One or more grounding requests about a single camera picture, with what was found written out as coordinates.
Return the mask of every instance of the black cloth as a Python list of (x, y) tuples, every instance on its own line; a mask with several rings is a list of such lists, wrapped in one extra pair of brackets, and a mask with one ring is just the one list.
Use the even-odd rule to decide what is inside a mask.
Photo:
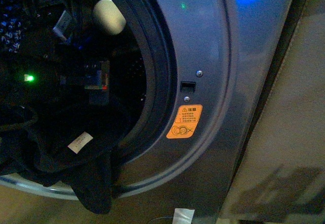
[[(26, 110), (0, 107), (0, 125), (28, 122), (32, 113)], [(128, 111), (118, 103), (106, 107), (85, 104), (56, 112), (43, 108), (33, 125), (0, 132), (0, 175), (18, 173), (44, 186), (62, 181), (88, 210), (108, 213), (110, 154), (129, 127)], [(75, 154), (67, 146), (83, 132), (93, 139)]]

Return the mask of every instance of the green light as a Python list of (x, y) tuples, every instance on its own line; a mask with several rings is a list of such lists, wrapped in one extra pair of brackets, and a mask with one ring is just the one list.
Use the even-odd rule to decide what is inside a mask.
[(33, 82), (35, 80), (34, 76), (25, 74), (24, 75), (24, 81), (25, 82)]
[(185, 3), (181, 3), (181, 8), (183, 9), (183, 10), (185, 10), (186, 9), (186, 4)]

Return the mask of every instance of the warning label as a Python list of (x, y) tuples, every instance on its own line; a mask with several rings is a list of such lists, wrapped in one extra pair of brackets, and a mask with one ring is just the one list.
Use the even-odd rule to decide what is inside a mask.
[(178, 109), (176, 119), (167, 138), (186, 139), (193, 135), (202, 112), (202, 105), (186, 105)]

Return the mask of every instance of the screw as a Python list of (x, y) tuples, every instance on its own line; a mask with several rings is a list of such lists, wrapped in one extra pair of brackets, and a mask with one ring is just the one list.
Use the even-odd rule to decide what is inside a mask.
[(184, 102), (188, 103), (191, 99), (188, 96), (184, 97)]
[(201, 78), (203, 76), (203, 72), (201, 70), (197, 71), (197, 77)]

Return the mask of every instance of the white tape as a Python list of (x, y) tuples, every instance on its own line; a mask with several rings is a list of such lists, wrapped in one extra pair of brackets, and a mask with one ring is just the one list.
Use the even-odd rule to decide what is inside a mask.
[(195, 210), (175, 209), (173, 224), (191, 224)]
[(93, 137), (90, 134), (83, 132), (71, 144), (68, 145), (68, 148), (74, 153), (78, 154), (79, 151), (92, 139)]

